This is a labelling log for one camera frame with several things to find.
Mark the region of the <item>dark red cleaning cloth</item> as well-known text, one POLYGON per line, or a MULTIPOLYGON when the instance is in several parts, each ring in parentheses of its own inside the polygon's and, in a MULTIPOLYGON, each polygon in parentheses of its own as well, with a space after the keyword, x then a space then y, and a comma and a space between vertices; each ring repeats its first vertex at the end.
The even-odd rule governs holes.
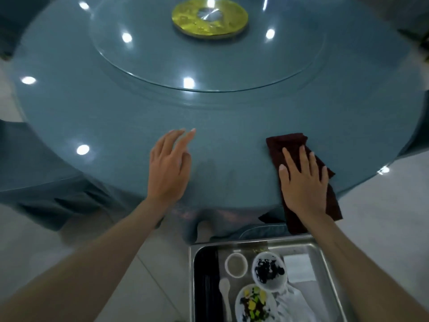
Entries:
MULTIPOLYGON (((297 168, 300 169, 300 159, 299 159, 300 147, 304 146, 307 154, 310 154, 311 152, 311 150, 306 145, 307 140, 308 140, 308 137, 305 136, 303 133, 292 133, 292 134, 287 134, 282 136, 272 136, 272 137, 266 138, 265 141, 268 146, 269 154, 271 156, 271 161, 274 167, 277 169, 281 164, 284 164, 285 166, 287 166, 287 163, 282 153, 282 149, 286 148, 290 153, 297 168)), ((308 233, 307 229, 304 227, 304 225, 299 220, 297 215, 287 207, 283 198, 282 198, 282 207, 284 210, 284 216, 285 216, 288 231, 292 235, 308 233)), ((334 221, 343 219, 335 192, 330 184, 328 184, 327 186, 326 213, 334 221)))

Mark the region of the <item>gold turntable base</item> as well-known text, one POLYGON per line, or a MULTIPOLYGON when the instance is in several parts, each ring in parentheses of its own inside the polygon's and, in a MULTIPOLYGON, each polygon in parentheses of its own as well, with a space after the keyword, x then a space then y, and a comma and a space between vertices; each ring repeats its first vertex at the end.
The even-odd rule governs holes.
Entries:
POLYGON ((248 25, 248 12, 231 0, 185 0, 172 11, 174 26, 198 39, 227 39, 248 25))

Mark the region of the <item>metal serving tray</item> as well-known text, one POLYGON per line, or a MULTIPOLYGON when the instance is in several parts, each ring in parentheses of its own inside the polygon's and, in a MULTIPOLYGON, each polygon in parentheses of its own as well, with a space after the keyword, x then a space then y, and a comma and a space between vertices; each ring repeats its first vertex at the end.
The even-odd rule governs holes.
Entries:
POLYGON ((273 252, 281 258, 290 254, 309 254, 317 281, 293 284, 299 289, 310 308, 323 322, 357 322, 351 303, 336 279, 332 266, 325 258, 322 250, 310 235, 286 238, 265 238, 255 240, 228 241, 217 243, 200 243, 190 247, 190 322, 195 322, 194 312, 194 268, 196 253, 208 246, 218 251, 220 278, 228 278, 230 282, 229 304, 233 322, 235 317, 235 300, 239 291, 246 285, 254 284, 250 268, 253 259, 260 252, 273 252), (248 261, 248 271, 242 278, 233 278, 225 271, 226 258, 234 252, 242 253, 248 261))

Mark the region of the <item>small white cup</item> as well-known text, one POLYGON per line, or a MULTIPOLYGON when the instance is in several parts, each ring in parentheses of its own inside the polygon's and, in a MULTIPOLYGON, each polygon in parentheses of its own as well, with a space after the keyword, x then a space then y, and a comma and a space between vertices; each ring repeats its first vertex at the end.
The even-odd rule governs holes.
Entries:
POLYGON ((247 273, 248 261, 242 253, 234 252, 226 258, 224 267, 229 276, 238 279, 247 273))

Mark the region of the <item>person's left forearm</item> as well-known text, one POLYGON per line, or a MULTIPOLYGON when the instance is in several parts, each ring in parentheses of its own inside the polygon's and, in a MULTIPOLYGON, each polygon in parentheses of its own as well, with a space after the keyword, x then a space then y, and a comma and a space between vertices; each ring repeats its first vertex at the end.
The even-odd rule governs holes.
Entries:
POLYGON ((94 322, 170 206, 160 197, 142 201, 3 303, 0 322, 94 322))

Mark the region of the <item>white folded napkin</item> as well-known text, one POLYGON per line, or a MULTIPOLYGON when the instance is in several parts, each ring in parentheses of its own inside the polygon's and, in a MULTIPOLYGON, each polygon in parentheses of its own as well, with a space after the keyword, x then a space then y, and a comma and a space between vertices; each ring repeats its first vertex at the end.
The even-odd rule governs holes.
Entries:
POLYGON ((317 281, 309 254, 290 254, 283 257, 289 283, 317 281))

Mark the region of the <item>person's right hand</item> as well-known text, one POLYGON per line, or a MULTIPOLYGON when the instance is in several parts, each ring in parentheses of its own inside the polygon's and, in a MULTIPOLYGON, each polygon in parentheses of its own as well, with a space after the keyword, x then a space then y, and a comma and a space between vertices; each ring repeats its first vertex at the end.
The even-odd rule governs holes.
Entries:
POLYGON ((326 213, 327 191, 320 190, 321 168, 317 164, 314 152, 308 154, 312 176, 301 173, 286 148, 283 156, 290 173, 291 187, 287 197, 283 197, 287 207, 303 222, 305 218, 326 213))

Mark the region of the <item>blue covered chair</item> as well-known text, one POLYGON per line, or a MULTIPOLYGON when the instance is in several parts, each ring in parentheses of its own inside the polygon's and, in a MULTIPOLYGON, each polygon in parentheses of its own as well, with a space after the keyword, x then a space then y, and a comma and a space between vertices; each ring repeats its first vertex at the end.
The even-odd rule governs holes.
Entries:
POLYGON ((0 59, 13 57, 31 21, 54 0, 0 0, 0 59))

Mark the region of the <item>white ceramic spoon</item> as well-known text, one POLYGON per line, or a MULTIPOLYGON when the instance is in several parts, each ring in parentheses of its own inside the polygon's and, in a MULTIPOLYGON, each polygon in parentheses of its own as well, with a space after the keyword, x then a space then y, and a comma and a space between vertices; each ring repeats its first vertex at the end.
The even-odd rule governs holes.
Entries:
POLYGON ((229 290, 230 290, 229 279, 226 277, 220 279, 218 288, 223 299, 227 322, 232 322, 233 321, 232 312, 229 304, 229 290))

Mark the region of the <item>round glass turntable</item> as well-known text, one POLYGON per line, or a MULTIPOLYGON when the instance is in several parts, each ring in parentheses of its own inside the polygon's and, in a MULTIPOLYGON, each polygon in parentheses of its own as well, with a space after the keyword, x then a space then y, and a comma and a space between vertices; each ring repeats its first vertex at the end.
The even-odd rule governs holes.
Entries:
POLYGON ((185 0, 102 0, 90 18, 97 51, 114 67, 160 87, 248 91, 303 74, 326 45, 326 32, 299 0, 231 0, 249 15, 227 39, 180 32, 172 11, 185 0))

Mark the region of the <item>black chopsticks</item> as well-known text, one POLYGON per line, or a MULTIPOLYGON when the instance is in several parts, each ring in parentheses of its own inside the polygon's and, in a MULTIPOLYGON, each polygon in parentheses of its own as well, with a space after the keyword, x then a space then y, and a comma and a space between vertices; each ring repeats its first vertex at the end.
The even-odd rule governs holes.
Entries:
POLYGON ((208 246, 200 249, 196 253, 193 268, 195 322, 224 322, 216 247, 208 246))

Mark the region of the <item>white bowl with black food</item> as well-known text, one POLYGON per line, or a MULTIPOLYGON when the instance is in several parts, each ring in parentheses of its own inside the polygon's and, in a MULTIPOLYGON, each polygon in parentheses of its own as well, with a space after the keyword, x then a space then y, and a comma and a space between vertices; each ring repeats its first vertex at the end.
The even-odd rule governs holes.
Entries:
POLYGON ((261 252, 253 259, 250 272, 255 284, 270 293, 287 288, 287 272, 283 260, 273 252, 261 252))

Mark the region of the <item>person's left hand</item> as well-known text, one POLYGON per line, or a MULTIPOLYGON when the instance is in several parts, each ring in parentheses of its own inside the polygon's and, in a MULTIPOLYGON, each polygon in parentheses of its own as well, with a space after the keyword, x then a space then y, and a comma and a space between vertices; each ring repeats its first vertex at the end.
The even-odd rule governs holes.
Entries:
POLYGON ((196 129, 185 131, 175 142, 172 151, 165 151, 163 135, 153 146, 149 156, 147 202, 172 206, 182 198, 180 169, 183 153, 189 153, 188 145, 194 139, 196 129))

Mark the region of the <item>blue tablecloth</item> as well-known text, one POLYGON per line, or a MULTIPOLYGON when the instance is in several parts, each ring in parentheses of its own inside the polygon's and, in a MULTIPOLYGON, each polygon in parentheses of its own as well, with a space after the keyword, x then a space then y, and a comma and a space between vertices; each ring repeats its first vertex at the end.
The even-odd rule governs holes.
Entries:
POLYGON ((301 75, 248 91, 197 92, 144 82, 95 48, 102 0, 54 0, 27 27, 10 78, 40 139, 95 180, 147 195, 148 153, 172 129, 196 129, 177 206, 185 233, 205 215, 226 234, 281 207, 266 138, 303 133, 338 193, 373 177, 408 144, 425 98, 412 48, 358 0, 299 0, 326 32, 301 75))

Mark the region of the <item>person's right forearm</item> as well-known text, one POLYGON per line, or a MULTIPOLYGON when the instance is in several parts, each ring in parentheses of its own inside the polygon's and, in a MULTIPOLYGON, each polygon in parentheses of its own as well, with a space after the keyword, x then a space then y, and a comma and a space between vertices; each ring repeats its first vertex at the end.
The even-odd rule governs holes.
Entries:
POLYGON ((360 322, 429 322, 429 312, 320 211, 299 216, 330 261, 360 322))

